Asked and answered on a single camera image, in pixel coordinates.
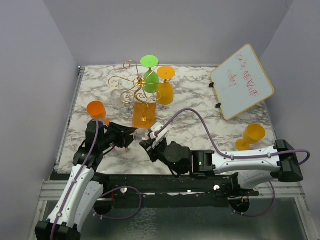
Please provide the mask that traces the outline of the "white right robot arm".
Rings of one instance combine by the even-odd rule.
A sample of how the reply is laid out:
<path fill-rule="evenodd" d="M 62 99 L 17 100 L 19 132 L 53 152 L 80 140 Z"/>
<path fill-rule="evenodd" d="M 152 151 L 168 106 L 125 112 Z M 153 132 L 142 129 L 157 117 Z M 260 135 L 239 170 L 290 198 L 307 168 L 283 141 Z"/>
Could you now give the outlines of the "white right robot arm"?
<path fill-rule="evenodd" d="M 214 150 L 191 150 L 174 141 L 168 144 L 166 138 L 143 140 L 139 145 L 152 162 L 161 161 L 176 178 L 190 174 L 192 178 L 206 179 L 235 172 L 237 179 L 230 182 L 229 189 L 236 196 L 273 179 L 282 183 L 304 179 L 296 151 L 285 140 L 276 140 L 266 148 L 222 154 Z"/>

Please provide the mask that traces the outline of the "yellow plastic wine glass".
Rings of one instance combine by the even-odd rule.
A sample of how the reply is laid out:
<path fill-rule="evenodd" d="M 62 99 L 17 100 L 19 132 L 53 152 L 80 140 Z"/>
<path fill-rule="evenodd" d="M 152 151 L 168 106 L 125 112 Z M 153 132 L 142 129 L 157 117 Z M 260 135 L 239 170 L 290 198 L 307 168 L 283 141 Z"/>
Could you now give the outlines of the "yellow plastic wine glass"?
<path fill-rule="evenodd" d="M 160 105 L 170 105 L 174 101 L 174 88 L 170 80 L 176 75 L 176 71 L 171 66 L 162 66 L 157 75 L 164 80 L 157 89 L 157 101 Z"/>

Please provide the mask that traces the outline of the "green plastic wine glass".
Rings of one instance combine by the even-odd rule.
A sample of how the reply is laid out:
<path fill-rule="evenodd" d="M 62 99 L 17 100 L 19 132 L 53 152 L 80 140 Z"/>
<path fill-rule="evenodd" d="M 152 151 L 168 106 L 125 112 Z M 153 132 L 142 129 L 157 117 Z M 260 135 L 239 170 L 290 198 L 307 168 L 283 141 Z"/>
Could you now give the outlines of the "green plastic wine glass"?
<path fill-rule="evenodd" d="M 160 85 L 160 79 L 156 73 L 159 60 L 154 55 L 146 55 L 140 60 L 140 64 L 148 68 L 148 71 L 143 75 L 143 89 L 146 93 L 152 94 L 158 90 Z"/>

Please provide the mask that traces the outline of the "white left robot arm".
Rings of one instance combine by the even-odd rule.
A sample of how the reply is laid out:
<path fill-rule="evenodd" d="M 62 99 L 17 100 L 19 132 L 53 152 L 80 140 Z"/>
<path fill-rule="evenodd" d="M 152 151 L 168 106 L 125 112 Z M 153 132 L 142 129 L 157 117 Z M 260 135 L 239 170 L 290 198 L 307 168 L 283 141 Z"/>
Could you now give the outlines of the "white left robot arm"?
<path fill-rule="evenodd" d="M 73 157 L 70 177 L 55 208 L 46 220 L 35 227 L 38 240 L 79 240 L 82 227 L 99 197 L 106 197 L 111 186 L 94 175 L 104 153 L 127 148 L 133 141 L 134 127 L 114 122 L 105 125 L 92 119 L 86 127 L 85 139 Z"/>

